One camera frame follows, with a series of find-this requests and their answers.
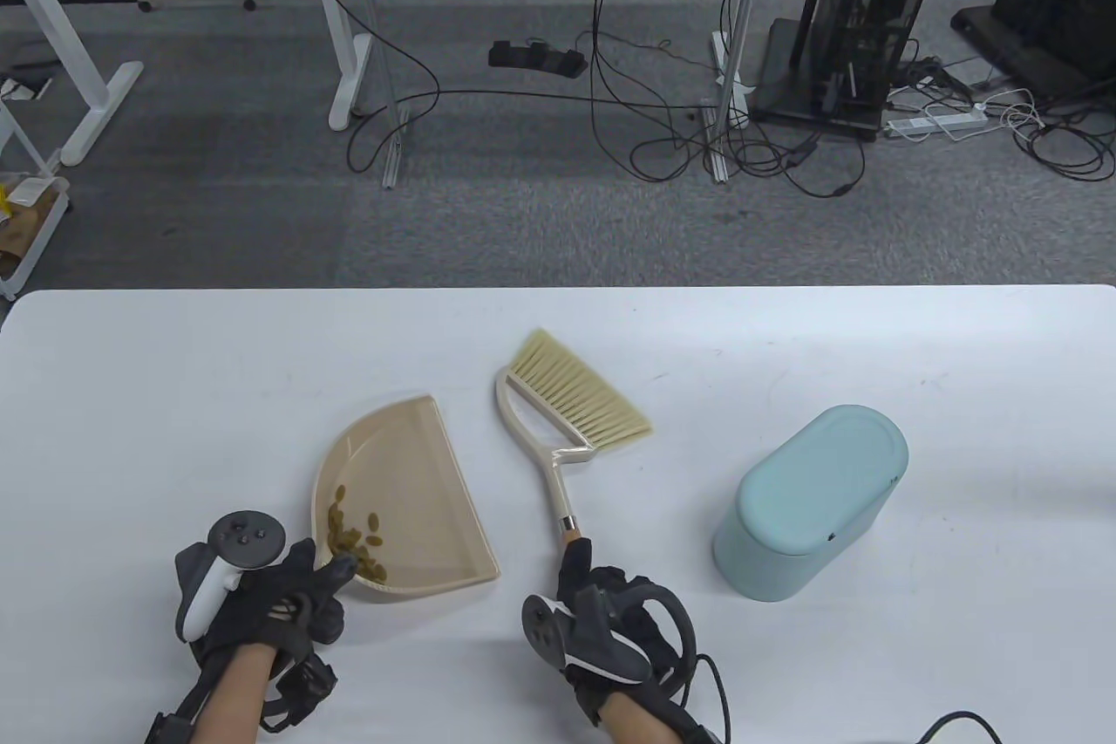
computer case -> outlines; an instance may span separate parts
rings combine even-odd
[[[997,0],[959,11],[953,27],[1043,98],[1116,77],[1116,0]]]
[[[922,1],[818,0],[809,51],[815,113],[882,113]]]

hand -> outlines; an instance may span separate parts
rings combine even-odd
[[[314,569],[314,541],[291,545],[279,564],[246,572],[228,593],[206,636],[191,645],[199,665],[221,650],[262,642],[279,654],[272,673],[301,663],[314,642],[330,644],[345,629],[345,609],[335,596],[356,573],[356,559],[340,555]]]
[[[590,584],[609,593],[618,593],[650,583],[645,576],[636,576],[628,581],[624,571],[616,566],[598,566],[594,569],[593,542],[588,538],[579,538],[566,547],[561,569],[558,571],[558,600],[573,610],[577,592]],[[661,683],[679,667],[677,651],[663,638],[658,625],[645,607],[626,609],[620,615],[619,625],[614,625],[613,629],[643,649],[651,660],[656,682]],[[578,703],[590,717],[596,714],[593,707],[599,708],[610,693],[625,690],[613,680],[575,666],[566,669],[566,679],[574,686]]]

gray carpet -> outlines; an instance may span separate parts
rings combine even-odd
[[[382,0],[384,33],[448,89],[588,90],[585,78],[490,70],[494,38],[569,46],[591,0]],[[710,61],[720,0],[607,0],[606,30]],[[964,6],[927,0],[923,54],[972,50],[950,30]],[[776,16],[802,0],[758,0],[748,47],[760,58]],[[326,126],[336,66],[317,0],[242,10],[140,15],[71,7],[100,67],[146,70],[88,161],[69,171],[76,211],[32,287],[876,284],[1112,282],[1116,190],[1062,181],[1006,133],[952,145],[877,142],[864,181],[839,201],[802,197],[781,178],[714,186],[701,165],[665,185],[616,168],[593,141],[583,103],[448,95],[416,123],[397,190],[378,168],[348,173],[346,135]],[[6,38],[33,31],[2,15]],[[620,69],[692,105],[712,74],[650,50],[607,47]],[[402,94],[426,89],[402,59]],[[379,90],[371,90],[376,99]],[[634,86],[618,87],[637,95]],[[44,145],[80,113],[60,81],[18,107]],[[683,129],[693,129],[680,113]],[[599,133],[627,157],[654,126],[602,109]],[[362,137],[365,157],[376,141]],[[655,146],[648,168],[666,170]],[[830,190],[859,166],[855,145],[825,142],[798,170]]]

dustpan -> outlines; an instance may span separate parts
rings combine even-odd
[[[374,590],[411,598],[500,576],[431,396],[346,429],[321,464],[310,514],[317,564],[354,552],[356,581]]]

white power strip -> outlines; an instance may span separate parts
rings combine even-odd
[[[944,114],[935,115],[933,118],[892,118],[884,133],[888,137],[921,137],[924,134],[936,134],[942,127],[953,133],[953,131],[969,131],[973,127],[988,126],[988,115],[984,110],[973,107],[969,114]]]

